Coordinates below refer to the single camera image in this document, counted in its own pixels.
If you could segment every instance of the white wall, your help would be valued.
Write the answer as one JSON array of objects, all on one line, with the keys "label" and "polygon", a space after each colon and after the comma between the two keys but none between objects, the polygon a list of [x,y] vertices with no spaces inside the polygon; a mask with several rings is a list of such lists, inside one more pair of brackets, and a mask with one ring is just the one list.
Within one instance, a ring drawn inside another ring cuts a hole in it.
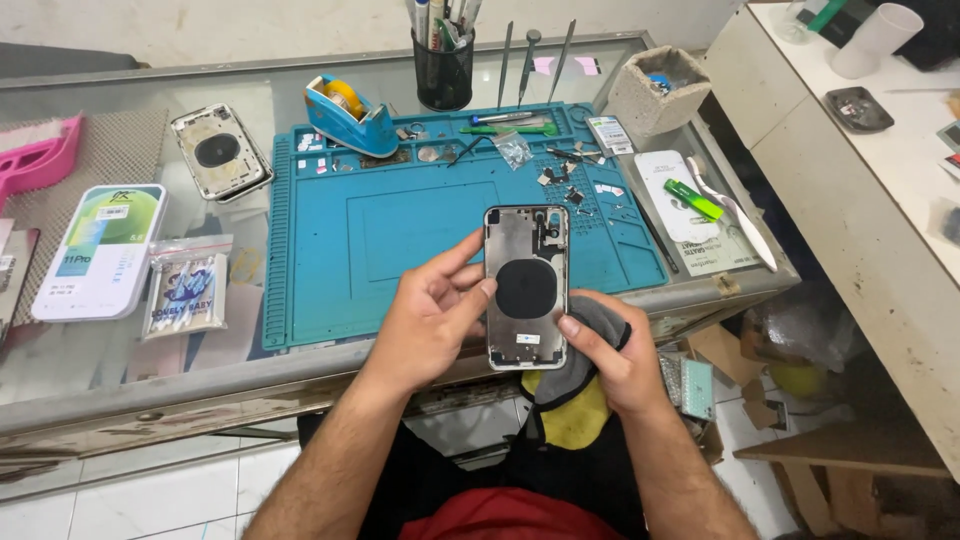
[{"label": "white wall", "polygon": [[[648,30],[706,48],[743,0],[486,0],[478,41]],[[403,0],[0,0],[0,41],[134,55],[153,67],[410,48]]]}]

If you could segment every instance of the blue tape dispenser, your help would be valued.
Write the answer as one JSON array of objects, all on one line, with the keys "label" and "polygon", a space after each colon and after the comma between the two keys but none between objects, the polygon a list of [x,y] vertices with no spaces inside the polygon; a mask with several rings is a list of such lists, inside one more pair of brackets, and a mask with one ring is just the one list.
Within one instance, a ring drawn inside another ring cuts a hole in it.
[{"label": "blue tape dispenser", "polygon": [[303,90],[310,124],[321,135],[374,158],[386,158],[400,144],[387,107],[373,107],[347,83],[323,74]]}]

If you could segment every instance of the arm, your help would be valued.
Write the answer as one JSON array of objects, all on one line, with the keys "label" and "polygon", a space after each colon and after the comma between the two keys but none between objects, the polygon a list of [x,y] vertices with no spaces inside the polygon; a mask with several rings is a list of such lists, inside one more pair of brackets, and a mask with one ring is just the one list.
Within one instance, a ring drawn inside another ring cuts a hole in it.
[{"label": "arm", "polygon": [[477,318],[496,281],[483,280],[482,264],[467,265],[482,245],[475,231],[403,274],[370,357],[244,540],[357,536],[410,396],[453,364],[464,337],[483,331]]},{"label": "arm", "polygon": [[564,316],[567,340],[600,369],[620,416],[647,527],[654,538],[757,538],[750,521],[713,474],[667,398],[642,310],[593,291],[576,291],[617,312],[633,329],[618,352],[576,319]]}]

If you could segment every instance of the gray microfiber cloth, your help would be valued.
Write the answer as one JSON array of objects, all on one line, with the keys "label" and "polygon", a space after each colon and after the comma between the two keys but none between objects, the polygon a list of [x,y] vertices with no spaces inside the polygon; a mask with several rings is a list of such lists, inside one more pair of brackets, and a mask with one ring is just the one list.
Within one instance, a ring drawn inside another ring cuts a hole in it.
[{"label": "gray microfiber cloth", "polygon": [[[570,297],[570,315],[592,328],[620,350],[630,339],[630,325],[611,309],[586,296]],[[544,370],[534,394],[536,405],[560,405],[583,389],[596,373],[587,355],[570,347],[566,364],[560,369]]]}]

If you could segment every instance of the yellow cloth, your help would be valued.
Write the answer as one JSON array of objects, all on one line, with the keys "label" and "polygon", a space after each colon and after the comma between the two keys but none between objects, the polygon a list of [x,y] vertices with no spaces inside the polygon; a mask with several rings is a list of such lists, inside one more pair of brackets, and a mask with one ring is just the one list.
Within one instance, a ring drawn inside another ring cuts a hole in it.
[{"label": "yellow cloth", "polygon": [[[540,384],[540,371],[523,372],[520,383],[529,394],[527,398],[533,401]],[[568,450],[580,450],[593,442],[607,424],[611,413],[607,406],[607,395],[597,375],[565,403],[559,406],[534,405],[530,412],[540,417],[542,430],[538,431],[543,442]]]}]

